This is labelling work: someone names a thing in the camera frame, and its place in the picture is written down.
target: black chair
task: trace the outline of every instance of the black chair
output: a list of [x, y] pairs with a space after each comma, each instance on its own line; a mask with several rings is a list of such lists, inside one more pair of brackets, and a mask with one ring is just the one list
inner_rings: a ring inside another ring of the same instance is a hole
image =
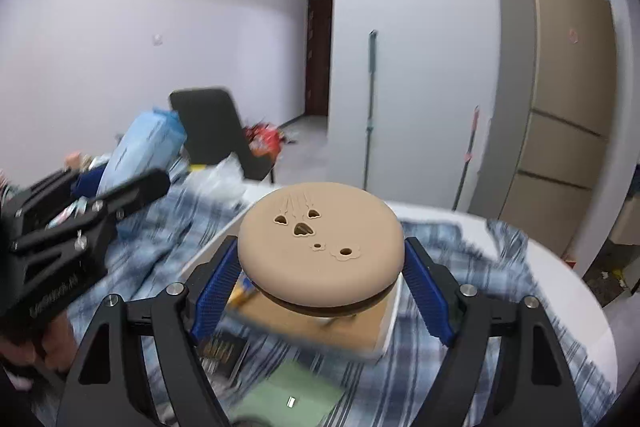
[[191, 163], [216, 165], [235, 153], [246, 179], [261, 181], [270, 174], [271, 183], [275, 182], [271, 157], [255, 156], [249, 149], [236, 105], [226, 89], [177, 90], [169, 102], [187, 132], [184, 147]]

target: white wall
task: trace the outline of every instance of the white wall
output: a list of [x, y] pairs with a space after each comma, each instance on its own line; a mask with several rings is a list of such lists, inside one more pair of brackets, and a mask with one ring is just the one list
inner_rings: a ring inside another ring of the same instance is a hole
[[243, 119], [290, 120], [304, 17], [305, 0], [0, 0], [0, 168], [30, 183], [68, 152], [111, 150], [181, 87], [226, 86]]
[[[627, 97], [640, 89], [632, 74], [627, 0], [611, 1], [616, 38], [621, 49], [628, 50], [620, 56], [619, 78], [620, 93]], [[367, 35], [377, 29], [378, 88], [370, 188], [383, 198], [450, 208], [462, 172], [473, 109], [479, 105], [474, 158], [459, 206], [465, 210], [476, 185], [493, 112], [499, 15], [499, 0], [335, 0], [329, 178], [362, 185]], [[628, 120], [631, 113], [640, 111], [640, 105], [631, 108], [631, 98], [626, 100], [626, 108], [618, 108], [617, 118]], [[614, 140], [627, 143], [637, 157], [640, 128], [631, 128], [629, 123], [616, 127], [619, 132], [625, 129], [626, 136]], [[625, 186], [626, 190], [631, 169], [626, 159], [622, 163], [607, 168], [605, 176], [609, 185]], [[597, 215], [598, 208], [619, 208], [619, 194], [620, 190], [597, 194], [591, 215]], [[606, 226], [600, 228], [577, 257], [595, 256], [609, 232], [604, 232]]]

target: human hand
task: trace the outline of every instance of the human hand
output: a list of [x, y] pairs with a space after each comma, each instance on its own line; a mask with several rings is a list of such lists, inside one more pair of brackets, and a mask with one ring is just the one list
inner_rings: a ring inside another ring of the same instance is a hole
[[[42, 348], [46, 353], [44, 363], [49, 369], [62, 372], [69, 370], [78, 344], [66, 313], [49, 323], [42, 337]], [[15, 365], [32, 365], [36, 361], [36, 349], [32, 342], [17, 346], [3, 337], [0, 337], [0, 355]]]

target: white table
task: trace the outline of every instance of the white table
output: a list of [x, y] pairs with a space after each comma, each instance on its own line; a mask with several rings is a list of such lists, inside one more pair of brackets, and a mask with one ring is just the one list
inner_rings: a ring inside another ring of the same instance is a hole
[[[244, 200], [255, 203], [279, 188], [264, 182], [246, 182]], [[401, 221], [448, 221], [460, 226], [463, 236], [487, 257], [497, 259], [498, 252], [481, 217], [416, 204], [387, 202]], [[609, 380], [616, 392], [618, 359], [607, 318], [587, 285], [555, 254], [529, 240], [527, 262], [551, 306], [569, 332], [587, 350], [589, 358]]]

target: blue gripper pad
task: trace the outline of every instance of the blue gripper pad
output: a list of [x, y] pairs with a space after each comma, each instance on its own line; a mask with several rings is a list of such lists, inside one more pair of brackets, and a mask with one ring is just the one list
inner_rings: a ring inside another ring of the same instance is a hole
[[[208, 281], [202, 279], [209, 273], [211, 276]], [[230, 236], [226, 238], [211, 261], [198, 266], [189, 277], [187, 281], [190, 287], [189, 297], [196, 298], [193, 309], [188, 313], [192, 315], [190, 322], [193, 321], [190, 333], [197, 343], [208, 339], [213, 334], [239, 275], [238, 240]], [[192, 291], [200, 288], [202, 289], [199, 293], [191, 295]]]
[[[456, 334], [449, 322], [449, 302], [438, 288], [426, 263], [420, 259], [416, 251], [418, 247], [424, 251], [416, 238], [405, 239], [402, 276], [414, 296], [429, 333], [438, 337], [445, 346], [451, 346]], [[425, 261], [427, 260], [434, 264], [428, 256]]]

